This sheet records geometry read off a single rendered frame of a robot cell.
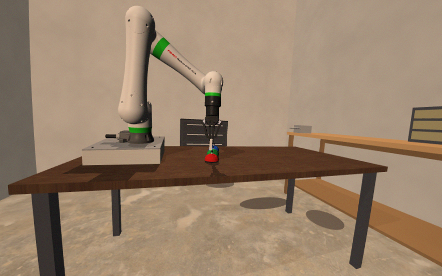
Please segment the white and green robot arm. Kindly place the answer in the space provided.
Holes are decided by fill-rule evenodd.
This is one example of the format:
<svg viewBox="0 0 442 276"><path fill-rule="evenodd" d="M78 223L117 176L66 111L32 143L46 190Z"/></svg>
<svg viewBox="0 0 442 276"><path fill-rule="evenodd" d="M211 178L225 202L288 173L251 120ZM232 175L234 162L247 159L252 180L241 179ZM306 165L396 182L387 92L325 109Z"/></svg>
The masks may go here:
<svg viewBox="0 0 442 276"><path fill-rule="evenodd" d="M180 73L205 94L206 107L221 106L222 75L216 71L205 75L186 60L155 30L154 18L147 9L142 6L130 7L125 15L125 23L126 61L118 113L128 123L129 130L106 134L106 138L117 138L120 143L131 144L154 142L152 105L147 101L150 54Z"/></svg>

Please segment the red bell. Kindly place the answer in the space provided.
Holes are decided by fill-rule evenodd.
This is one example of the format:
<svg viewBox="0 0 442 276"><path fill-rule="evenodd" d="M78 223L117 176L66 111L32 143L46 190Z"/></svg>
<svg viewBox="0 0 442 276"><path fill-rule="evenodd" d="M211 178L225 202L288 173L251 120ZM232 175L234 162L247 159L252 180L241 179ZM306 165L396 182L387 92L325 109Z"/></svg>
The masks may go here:
<svg viewBox="0 0 442 276"><path fill-rule="evenodd" d="M206 155L205 160L207 163L217 163L219 161L219 158L217 155L213 154L213 151L211 151L210 154Z"/></svg>

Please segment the green bell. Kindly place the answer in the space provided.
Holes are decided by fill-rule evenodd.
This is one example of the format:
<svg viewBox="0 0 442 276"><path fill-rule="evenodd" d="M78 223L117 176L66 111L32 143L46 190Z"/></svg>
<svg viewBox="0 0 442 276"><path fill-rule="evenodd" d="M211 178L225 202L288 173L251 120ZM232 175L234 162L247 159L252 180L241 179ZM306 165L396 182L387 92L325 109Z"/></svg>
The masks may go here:
<svg viewBox="0 0 442 276"><path fill-rule="evenodd" d="M212 151L213 151L213 154L215 154L215 155L219 155L219 153L218 153L218 151L216 150L216 149L214 149L214 146L213 146L213 148L212 148ZM208 154L211 154L211 150L208 150L208 152L207 152L207 155Z"/></svg>

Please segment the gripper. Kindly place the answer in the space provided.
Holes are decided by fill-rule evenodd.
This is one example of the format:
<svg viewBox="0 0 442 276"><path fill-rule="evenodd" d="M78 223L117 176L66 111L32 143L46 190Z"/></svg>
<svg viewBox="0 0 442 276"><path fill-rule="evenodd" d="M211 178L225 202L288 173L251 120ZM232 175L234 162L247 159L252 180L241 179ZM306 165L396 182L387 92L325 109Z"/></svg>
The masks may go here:
<svg viewBox="0 0 442 276"><path fill-rule="evenodd" d="M206 126L205 126L205 121L206 123L209 125L209 135L207 134L207 130L206 130ZM214 129L215 129L215 125L217 124L217 122L219 122L218 124L218 128L216 131L216 134L214 136ZM209 139L209 150L212 150L212 144L213 144L213 140L214 138L217 137L217 134L219 132L220 126L223 124L223 122L221 122L219 120L219 107L215 107L215 106L207 106L206 107L206 117L203 121L201 121L203 128L204 128L204 132L205 132L205 136ZM210 125L212 125L212 137L211 137L211 127Z"/></svg>

